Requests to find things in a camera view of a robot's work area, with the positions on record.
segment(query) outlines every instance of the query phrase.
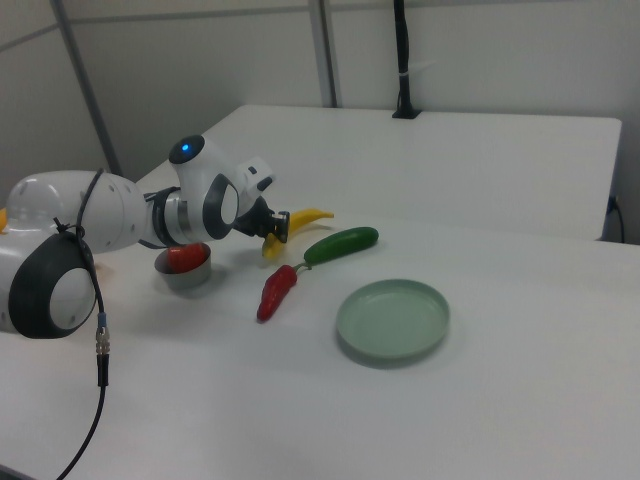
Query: white wall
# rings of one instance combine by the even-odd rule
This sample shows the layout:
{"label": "white wall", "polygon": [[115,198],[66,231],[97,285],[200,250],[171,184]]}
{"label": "white wall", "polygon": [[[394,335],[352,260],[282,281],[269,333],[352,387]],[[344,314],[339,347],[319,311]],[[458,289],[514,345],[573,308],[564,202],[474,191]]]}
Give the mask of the white wall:
{"label": "white wall", "polygon": [[65,0],[124,174],[243,104],[322,106],[307,0]]}
{"label": "white wall", "polygon": [[[331,2],[343,107],[395,108],[391,3]],[[406,3],[410,60],[435,62],[411,75],[415,106],[622,120],[612,191],[621,196],[627,239],[640,243],[640,2]],[[612,219],[605,235],[617,238],[617,227]]]}
{"label": "white wall", "polygon": [[106,167],[48,1],[0,1],[0,207],[50,170]]}

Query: black cable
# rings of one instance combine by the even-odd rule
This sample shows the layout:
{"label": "black cable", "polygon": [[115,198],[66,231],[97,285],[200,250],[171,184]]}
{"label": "black cable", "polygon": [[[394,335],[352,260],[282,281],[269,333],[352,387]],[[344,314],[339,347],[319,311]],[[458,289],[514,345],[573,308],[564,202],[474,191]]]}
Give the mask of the black cable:
{"label": "black cable", "polygon": [[[91,428],[89,429],[89,433],[82,442],[80,449],[73,457],[73,460],[67,465],[67,468],[60,474],[57,480],[62,480],[65,478],[69,472],[75,467],[82,454],[87,449],[89,442],[93,438],[93,434],[98,427],[98,422],[100,421],[100,417],[102,415],[102,409],[104,407],[104,397],[107,390],[107,385],[109,384],[109,331],[106,327],[106,313],[104,311],[104,301],[102,299],[102,292],[100,291],[100,285],[98,284],[98,276],[96,274],[96,268],[93,263],[93,256],[91,255],[91,250],[87,243],[83,240],[84,237],[84,228],[82,228],[82,217],[84,215],[84,211],[87,208],[87,203],[89,202],[89,197],[91,197],[91,193],[98,183],[98,179],[104,173],[104,169],[100,169],[96,172],[95,176],[91,180],[89,184],[89,188],[87,188],[87,193],[85,193],[82,198],[82,203],[80,204],[80,209],[78,210],[78,216],[76,218],[76,224],[74,225],[76,229],[76,239],[78,241],[78,248],[80,249],[80,255],[84,261],[87,271],[89,272],[89,276],[91,277],[91,282],[93,283],[93,288],[96,293],[96,300],[98,301],[98,329],[96,331],[96,353],[97,353],[97,363],[98,363],[98,386],[100,387],[100,398],[98,400],[98,408],[96,409],[95,417],[93,418],[93,423],[91,424]],[[60,225],[58,219],[54,219],[56,224],[58,225],[58,231],[62,231],[63,229],[70,228],[68,225]]]}
{"label": "black cable", "polygon": [[607,215],[614,210],[618,213],[618,219],[620,220],[620,243],[626,243],[624,238],[624,220],[622,219],[622,210],[620,210],[620,205],[618,204],[618,197],[609,197]]}
{"label": "black cable", "polygon": [[80,253],[82,254],[85,266],[87,267],[87,271],[89,272],[89,276],[91,277],[91,282],[93,283],[93,288],[96,292],[96,300],[98,300],[98,311],[100,313],[104,313],[104,301],[102,300],[102,292],[100,291],[100,286],[98,285],[98,276],[96,274],[96,268],[93,264],[89,246],[82,239],[82,237],[84,236],[84,230],[82,228],[82,217],[84,215],[85,209],[87,208],[87,203],[89,203],[89,197],[91,196],[93,189],[98,183],[100,175],[102,175],[103,173],[104,169],[101,168],[96,172],[93,180],[91,180],[89,188],[87,188],[87,193],[85,193],[82,199],[82,203],[80,204],[80,210],[78,210],[78,216],[76,218],[76,239],[78,240],[78,245],[80,245]]}
{"label": "black cable", "polygon": [[616,212],[618,212],[618,218],[620,219],[620,243],[625,243],[625,241],[624,241],[624,220],[622,220],[622,212],[620,211],[620,207],[617,206],[617,203],[616,203]]}
{"label": "black cable", "polygon": [[80,460],[80,457],[82,456],[87,446],[89,445],[89,442],[91,441],[91,438],[93,437],[93,434],[95,433],[96,428],[98,427],[98,422],[100,421],[100,415],[102,415],[102,407],[104,406],[104,395],[106,393],[106,390],[107,390],[106,385],[103,385],[102,387],[100,387],[100,399],[98,400],[98,409],[96,410],[96,415],[93,418],[93,423],[91,424],[89,433],[84,439],[84,442],[80,447],[80,450],[78,450],[78,453],[76,453],[76,456],[73,457],[73,460],[71,460],[71,463],[69,463],[67,468],[64,469],[64,471],[60,474],[57,480],[62,480],[67,475],[69,475],[69,472],[73,469],[73,467],[76,466],[76,463],[78,463],[78,460]]}

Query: red chili pepper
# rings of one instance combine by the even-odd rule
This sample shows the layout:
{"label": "red chili pepper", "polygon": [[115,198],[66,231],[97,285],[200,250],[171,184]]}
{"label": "red chili pepper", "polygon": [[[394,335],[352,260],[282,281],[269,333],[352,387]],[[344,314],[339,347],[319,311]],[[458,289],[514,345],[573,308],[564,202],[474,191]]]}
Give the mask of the red chili pepper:
{"label": "red chili pepper", "polygon": [[282,303],[298,281],[296,269],[290,265],[283,265],[271,275],[262,289],[262,302],[258,307],[258,320],[266,322]]}

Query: yellow banana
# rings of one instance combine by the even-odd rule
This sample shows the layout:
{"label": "yellow banana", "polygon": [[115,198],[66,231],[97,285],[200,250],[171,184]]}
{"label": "yellow banana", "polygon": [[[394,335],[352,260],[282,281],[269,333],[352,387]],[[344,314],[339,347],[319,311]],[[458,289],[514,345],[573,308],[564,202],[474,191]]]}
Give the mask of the yellow banana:
{"label": "yellow banana", "polygon": [[[299,230],[308,223],[315,222],[321,218],[333,218],[333,213],[324,212],[317,208],[307,208],[298,212],[293,212],[289,218],[289,238],[296,230]],[[284,247],[284,243],[270,233],[262,244],[262,256],[265,258],[276,258]]]}

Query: plate rim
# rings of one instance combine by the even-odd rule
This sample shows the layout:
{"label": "plate rim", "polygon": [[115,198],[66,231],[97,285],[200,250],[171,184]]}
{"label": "plate rim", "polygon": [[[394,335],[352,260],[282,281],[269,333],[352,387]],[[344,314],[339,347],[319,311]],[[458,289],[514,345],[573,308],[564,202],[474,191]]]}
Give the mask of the plate rim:
{"label": "plate rim", "polygon": [[[433,343],[425,346],[425,347],[420,347],[414,351],[411,352],[407,352],[407,353],[402,353],[402,354],[394,354],[394,355],[381,355],[379,353],[372,353],[371,351],[367,351],[367,350],[363,350],[361,348],[358,348],[357,346],[355,346],[353,343],[351,343],[347,337],[343,334],[343,332],[341,331],[340,326],[343,324],[343,322],[341,322],[341,320],[344,318],[343,317],[343,312],[346,308],[346,306],[349,303],[352,303],[357,297],[359,297],[360,295],[362,295],[362,291],[365,289],[369,289],[372,288],[376,285],[379,284],[394,284],[394,283],[398,283],[398,282],[402,282],[404,284],[410,284],[412,287],[418,287],[420,290],[422,290],[424,292],[424,290],[427,290],[429,292],[429,294],[435,294],[436,297],[436,301],[440,304],[441,307],[443,307],[444,310],[444,329],[442,331],[442,335],[440,335],[440,337],[435,340]],[[449,325],[450,325],[450,319],[451,319],[451,308],[449,306],[449,302],[447,301],[447,299],[444,297],[444,295],[442,295],[442,293],[440,293],[437,289],[435,289],[434,287],[432,287],[431,285],[418,281],[418,280],[412,280],[412,279],[408,279],[408,278],[390,278],[390,279],[383,279],[383,280],[378,280],[375,282],[371,282],[368,283],[366,285],[363,285],[362,287],[358,288],[357,290],[355,290],[354,292],[352,292],[351,294],[349,294],[347,296],[347,298],[345,298],[345,300],[340,304],[340,308],[338,309],[338,313],[336,315],[336,331],[338,336],[340,337],[340,339],[345,342],[349,348],[353,349],[355,352],[357,352],[360,355],[364,355],[366,357],[372,358],[372,359],[376,359],[376,360],[401,360],[401,359],[406,359],[406,358],[411,358],[423,353],[426,353],[430,350],[432,350],[435,346],[437,346],[443,339],[444,337],[447,335],[448,331],[449,331]]]}

